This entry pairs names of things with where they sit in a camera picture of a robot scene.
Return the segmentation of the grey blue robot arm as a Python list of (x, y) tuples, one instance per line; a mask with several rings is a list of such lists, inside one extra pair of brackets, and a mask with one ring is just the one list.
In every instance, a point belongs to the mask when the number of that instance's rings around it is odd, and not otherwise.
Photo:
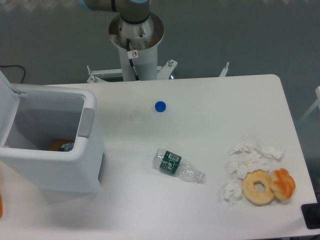
[(149, 0), (79, 0), (79, 4), (91, 11), (119, 13), (129, 24), (141, 24), (150, 16)]

